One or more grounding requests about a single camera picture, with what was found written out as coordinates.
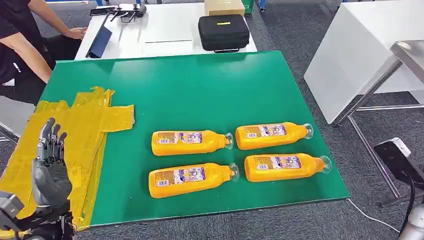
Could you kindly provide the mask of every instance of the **yellow plastic sheet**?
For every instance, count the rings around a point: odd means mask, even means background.
[[[133,127],[134,105],[110,107],[113,90],[93,87],[93,92],[79,92],[71,107],[65,101],[40,101],[29,118],[25,130],[12,153],[0,179],[0,191],[13,193],[25,207],[18,218],[31,215],[35,208],[31,185],[31,164],[36,156],[40,129],[54,117],[67,132],[65,162],[72,192],[69,196],[73,223],[78,229],[90,225],[99,185],[106,133]],[[10,237],[9,231],[0,231],[0,237]]]

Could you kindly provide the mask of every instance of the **robotic hand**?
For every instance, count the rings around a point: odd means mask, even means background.
[[[72,190],[64,161],[64,132],[58,137],[61,126],[50,118],[42,127],[37,143],[37,156],[32,160],[32,194],[37,205],[35,212],[19,219],[24,208],[19,198],[0,191],[0,230],[19,232],[30,230],[24,240],[71,240],[76,233],[72,224],[71,203],[67,199]]]
[[[41,128],[37,156],[32,161],[32,193],[37,208],[63,206],[72,190],[64,160],[67,133],[58,137],[61,126],[54,124],[51,117]]]

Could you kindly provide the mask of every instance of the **black cable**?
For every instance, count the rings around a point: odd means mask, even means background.
[[[18,232],[18,231],[15,231],[15,232],[14,232],[14,238],[15,238],[16,240],[21,240],[21,238],[19,237],[19,232]]]
[[[408,223],[408,217],[409,217],[409,215],[411,213],[412,207],[414,205],[414,200],[415,200],[415,184],[414,184],[414,181],[406,173],[403,173],[403,174],[405,174],[408,177],[409,186],[411,188],[411,193],[410,193],[410,197],[409,197],[409,204],[408,204],[408,208],[406,210],[405,219],[403,220],[403,224],[402,224],[402,228],[400,229],[399,236],[401,235],[402,231],[404,230],[404,228],[406,227],[406,225]]]

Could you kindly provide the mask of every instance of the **metal frame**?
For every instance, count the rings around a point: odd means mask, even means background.
[[[417,46],[411,47],[410,44],[415,44],[415,43],[418,44],[418,47]],[[346,119],[348,119],[351,122],[356,133],[359,135],[360,140],[364,144],[366,150],[370,154],[372,160],[374,161],[375,165],[377,166],[384,180],[388,184],[388,187],[390,188],[395,198],[382,201],[379,205],[383,208],[390,207],[396,204],[400,204],[404,201],[407,201],[409,199],[409,196],[402,196],[399,193],[398,189],[396,188],[393,181],[390,179],[389,174],[384,168],[384,165],[382,164],[379,157],[374,152],[374,149],[370,146],[366,137],[362,133],[361,129],[355,122],[353,118],[353,114],[356,111],[360,112],[360,111],[380,111],[380,110],[424,108],[424,104],[361,107],[371,97],[371,95],[374,94],[375,91],[379,87],[381,87],[381,85],[383,85],[403,64],[405,64],[418,78],[421,79],[421,81],[424,82],[424,77],[423,77],[424,62],[422,61],[424,59],[424,55],[422,56],[422,52],[419,52],[421,51],[419,47],[422,47],[422,46],[424,46],[424,40],[395,42],[393,46],[390,48],[390,50],[397,57],[396,61],[394,61],[394,63],[387,69],[387,71],[380,76],[380,78],[376,81],[376,83],[374,83],[374,85],[372,85],[371,88],[352,107],[350,107],[348,111],[345,112],[345,114],[342,117],[334,121],[335,125],[340,125]],[[417,194],[416,196],[418,197],[423,195],[424,193],[422,192]]]
[[[19,136],[13,133],[10,129],[7,129],[0,122],[0,142],[6,142],[5,140],[9,140],[15,144],[18,143]]]

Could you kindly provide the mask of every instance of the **cable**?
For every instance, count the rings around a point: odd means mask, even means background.
[[[414,200],[415,200],[415,184],[414,184],[414,181],[412,180],[412,178],[408,174],[406,174],[406,173],[403,173],[403,174],[405,174],[408,177],[409,186],[411,188],[411,194],[409,196],[409,204],[408,204],[408,209],[406,210],[405,219],[403,220],[402,228],[400,229],[401,232],[404,230],[404,228],[406,227],[406,225],[408,223],[408,216],[411,213],[412,207],[414,206]]]
[[[21,237],[19,237],[19,232],[18,231],[15,231],[14,232],[14,238],[15,238],[15,240],[21,240]]]
[[[347,199],[362,215],[364,215],[365,217],[367,217],[368,219],[371,219],[371,220],[373,220],[373,221],[376,221],[376,222],[379,222],[379,223],[381,223],[381,224],[384,224],[384,225],[386,225],[387,227],[389,227],[389,228],[391,228],[391,229],[393,229],[393,230],[395,230],[396,232],[398,232],[398,233],[400,233],[400,231],[399,230],[397,230],[396,228],[394,228],[393,226],[391,226],[391,225],[389,225],[389,224],[387,224],[387,223],[385,223],[384,221],[381,221],[381,220],[378,220],[378,219],[375,219],[375,218],[372,218],[372,217],[370,217],[370,216],[368,216],[367,214],[365,214],[361,209],[359,209],[359,207],[357,207],[356,205],[355,205],[355,203],[353,203],[349,198]]]

